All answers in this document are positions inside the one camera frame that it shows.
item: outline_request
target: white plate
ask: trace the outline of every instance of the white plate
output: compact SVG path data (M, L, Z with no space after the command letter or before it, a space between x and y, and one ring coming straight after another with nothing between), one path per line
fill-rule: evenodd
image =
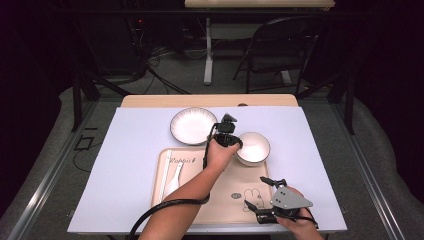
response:
M200 145L206 142L212 126L217 123L213 113L204 108L187 108L171 121L171 133L180 142Z

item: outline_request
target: desk leg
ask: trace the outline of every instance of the desk leg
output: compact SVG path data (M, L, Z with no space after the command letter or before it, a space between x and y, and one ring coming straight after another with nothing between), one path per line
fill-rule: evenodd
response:
M206 19L206 66L205 78L203 80L205 85L212 84L212 39L211 39L211 19Z

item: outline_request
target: forearm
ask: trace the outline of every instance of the forearm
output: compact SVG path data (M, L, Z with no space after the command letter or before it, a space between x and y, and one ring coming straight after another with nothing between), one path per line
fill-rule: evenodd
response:
M211 191L222 171L206 168L177 191L164 199L204 199ZM182 204L154 213L146 224L139 240L181 239L194 221L200 205Z

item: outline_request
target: person's arm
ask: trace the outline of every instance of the person's arm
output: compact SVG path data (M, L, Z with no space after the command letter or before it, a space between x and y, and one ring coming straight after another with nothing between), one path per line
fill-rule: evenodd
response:
M239 147L237 143L225 148L212 139L208 150L207 167L167 196L164 201L206 198ZM175 205L159 210L150 217L138 239L180 240L193 223L199 210L200 205L191 204Z

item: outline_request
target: white desk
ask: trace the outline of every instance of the white desk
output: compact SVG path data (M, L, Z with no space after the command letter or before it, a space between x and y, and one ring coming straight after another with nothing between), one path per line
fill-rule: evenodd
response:
M234 107L238 103L250 106ZM240 94L128 96L123 107L115 113L68 232L128 234L136 220L151 206L160 151L184 146L169 131L171 119L186 107L202 105L208 106L218 119L225 113L237 118L235 135L256 131L268 138L271 144L267 159L270 177L285 178L289 185L300 189L314 203L311 210L320 231L347 229L309 125L294 97ZM188 233L270 234L285 231L278 224L208 224L193 225Z
M322 8L328 10L334 5L334 0L185 0L185 7L187 8ZM206 19L205 85L212 84L213 53L211 39L250 38L259 25L214 25L210 22L210 18Z

